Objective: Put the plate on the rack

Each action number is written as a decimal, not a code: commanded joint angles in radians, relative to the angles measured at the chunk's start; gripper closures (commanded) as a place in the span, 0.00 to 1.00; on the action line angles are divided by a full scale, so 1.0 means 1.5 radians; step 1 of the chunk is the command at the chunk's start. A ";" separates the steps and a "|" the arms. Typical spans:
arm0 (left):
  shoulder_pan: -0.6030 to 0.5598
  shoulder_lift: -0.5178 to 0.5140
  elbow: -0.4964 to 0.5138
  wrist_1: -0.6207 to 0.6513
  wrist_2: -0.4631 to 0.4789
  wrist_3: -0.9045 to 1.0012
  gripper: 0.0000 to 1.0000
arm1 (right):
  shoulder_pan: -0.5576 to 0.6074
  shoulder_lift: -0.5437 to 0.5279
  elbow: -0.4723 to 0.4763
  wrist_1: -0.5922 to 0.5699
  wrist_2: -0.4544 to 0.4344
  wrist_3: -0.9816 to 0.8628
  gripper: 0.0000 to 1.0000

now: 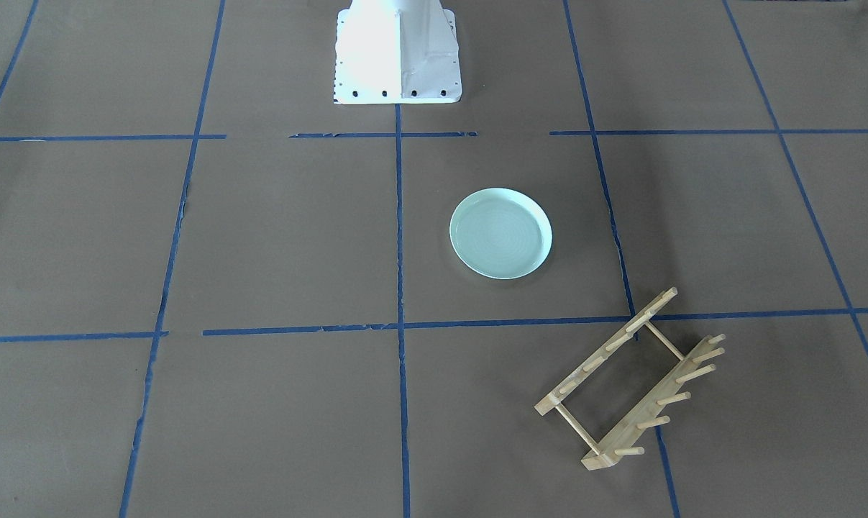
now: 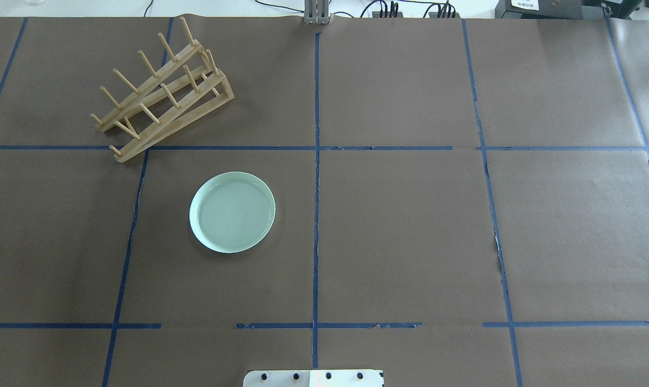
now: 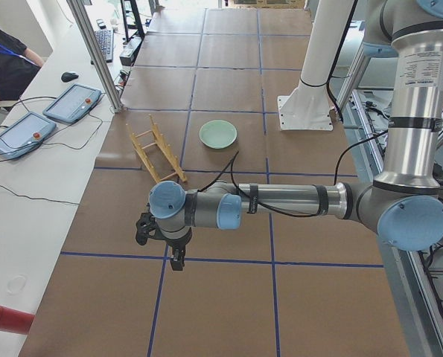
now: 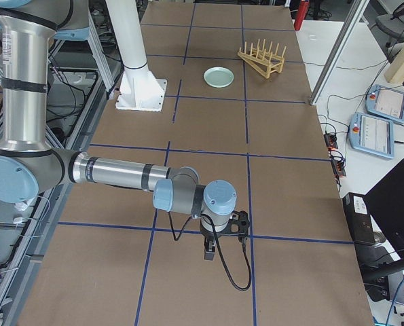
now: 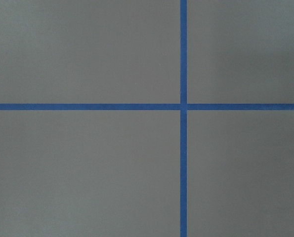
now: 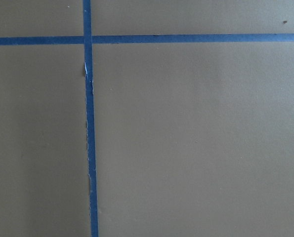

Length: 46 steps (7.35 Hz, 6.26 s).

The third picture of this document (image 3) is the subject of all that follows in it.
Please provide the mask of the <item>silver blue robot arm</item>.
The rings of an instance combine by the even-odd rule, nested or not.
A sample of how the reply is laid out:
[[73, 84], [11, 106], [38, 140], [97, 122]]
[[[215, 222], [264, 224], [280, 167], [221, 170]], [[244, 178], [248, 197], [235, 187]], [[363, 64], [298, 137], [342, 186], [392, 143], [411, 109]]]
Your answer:
[[268, 210], [308, 218], [333, 215], [359, 222], [403, 251], [421, 251], [443, 238], [443, 203], [433, 163], [443, 106], [443, 1], [372, 1], [366, 45], [398, 54], [382, 171], [370, 184], [236, 184], [213, 181], [184, 190], [154, 186], [136, 241], [166, 242], [180, 271], [193, 227], [233, 230], [243, 213]]

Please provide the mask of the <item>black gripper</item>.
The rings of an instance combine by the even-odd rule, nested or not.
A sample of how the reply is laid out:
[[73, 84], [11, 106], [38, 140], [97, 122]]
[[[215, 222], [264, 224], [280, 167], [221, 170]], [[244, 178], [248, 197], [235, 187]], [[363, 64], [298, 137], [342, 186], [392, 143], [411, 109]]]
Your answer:
[[167, 244], [172, 248], [172, 255], [170, 257], [170, 266], [173, 271], [182, 271], [185, 267], [186, 245], [191, 241], [192, 230], [187, 232], [179, 238], [167, 238]]

